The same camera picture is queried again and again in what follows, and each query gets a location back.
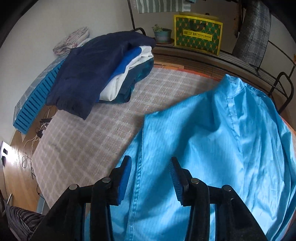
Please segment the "white cloth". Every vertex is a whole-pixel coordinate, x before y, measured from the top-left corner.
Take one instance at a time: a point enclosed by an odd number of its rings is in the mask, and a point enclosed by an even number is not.
[[[103,89],[103,91],[100,94],[100,100],[114,100],[119,93],[119,90],[128,74],[128,71],[136,67],[137,65],[142,64],[147,60],[153,58],[151,46],[140,46],[140,48],[142,49],[142,52],[126,66],[126,70],[124,71],[124,73],[116,75]]]
[[[83,27],[71,33],[68,37],[59,42],[53,49],[56,55],[63,55],[76,48],[83,40],[89,36],[89,28]]]
[[[80,44],[77,45],[77,48],[85,45],[89,40],[92,40],[92,38],[87,38],[87,39],[83,40]]]

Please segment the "blue gripper pad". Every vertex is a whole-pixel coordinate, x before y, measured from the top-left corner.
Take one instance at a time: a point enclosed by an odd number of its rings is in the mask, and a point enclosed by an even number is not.
[[[176,157],[170,159],[169,170],[177,199],[183,205],[183,194],[189,188],[189,183]]]
[[[129,176],[131,174],[131,157],[125,156],[123,158],[121,166],[126,165],[119,183],[118,187],[118,197],[117,202],[121,204],[121,201],[124,199],[124,195],[126,193],[126,188],[128,185]]]

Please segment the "yellow bag label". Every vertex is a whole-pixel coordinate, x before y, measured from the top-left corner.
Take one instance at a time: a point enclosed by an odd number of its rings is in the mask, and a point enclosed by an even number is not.
[[[201,33],[201,32],[195,32],[192,30],[183,30],[183,35],[185,36],[189,36],[189,37],[194,37],[194,38],[199,38],[199,39],[205,39],[205,40],[209,40],[212,41],[212,35],[211,34],[205,34],[205,33]]]

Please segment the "striped towel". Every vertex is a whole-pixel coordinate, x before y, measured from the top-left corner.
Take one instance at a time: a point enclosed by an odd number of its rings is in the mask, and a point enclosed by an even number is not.
[[[7,206],[6,216],[9,228],[20,241],[28,241],[44,217],[42,214],[14,206]]]
[[[139,13],[148,12],[190,12],[186,0],[135,0]]]

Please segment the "blue plastic crate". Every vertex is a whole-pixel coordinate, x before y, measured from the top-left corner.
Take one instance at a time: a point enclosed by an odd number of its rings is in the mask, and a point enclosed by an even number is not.
[[[21,133],[27,134],[33,121],[44,106],[46,98],[63,62],[64,60],[47,73],[22,105],[13,123],[13,126]]]

